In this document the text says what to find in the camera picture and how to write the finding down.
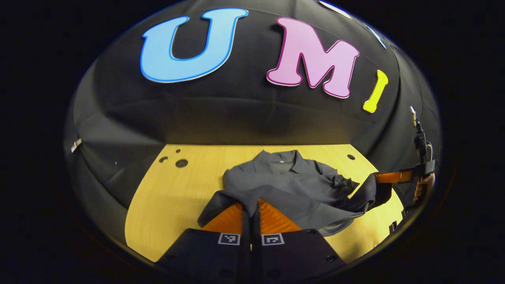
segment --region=gray cloth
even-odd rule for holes
[[[227,170],[224,189],[217,191],[198,218],[205,226],[223,210],[240,201],[250,217],[258,199],[270,203],[302,229],[315,228],[335,234],[365,213],[364,205],[375,201],[375,177],[370,175],[352,198],[359,183],[314,160],[305,160],[297,150],[262,151],[252,161]]]

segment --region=table surface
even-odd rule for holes
[[[147,259],[158,261],[185,229],[200,229],[196,220],[212,195],[223,189],[224,172],[252,160],[262,150],[269,153],[298,150],[304,159],[336,168],[339,174],[360,184],[377,171],[351,145],[166,145],[131,202],[125,224],[127,245]],[[175,164],[181,159],[188,164],[178,168]],[[387,203],[325,239],[344,262],[351,263],[389,235],[389,226],[394,221],[400,223],[402,210],[403,205],[392,191]]]

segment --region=letter u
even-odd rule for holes
[[[201,17],[210,19],[204,51],[193,58],[178,59],[172,54],[177,27],[189,20],[179,17],[146,31],[140,54],[140,69],[145,78],[159,83],[174,83],[205,76],[223,65],[231,53],[235,26],[239,18],[248,15],[244,9],[216,9]]]

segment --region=pink letter m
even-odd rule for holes
[[[343,40],[325,52],[312,26],[290,18],[278,18],[277,23],[284,28],[284,43],[279,63],[268,71],[267,80],[283,86],[300,85],[298,65],[302,57],[311,88],[319,85],[333,68],[330,79],[323,83],[323,90],[332,96],[347,98],[352,69],[360,52]]]

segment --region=white tag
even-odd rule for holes
[[[75,142],[74,142],[74,144],[73,144],[73,145],[72,145],[72,147],[70,148],[70,152],[72,152],[72,153],[73,153],[73,152],[75,151],[75,149],[77,149],[77,147],[78,147],[79,145],[81,145],[81,143],[82,143],[82,139],[81,139],[81,138],[79,138],[77,141],[75,141]]]

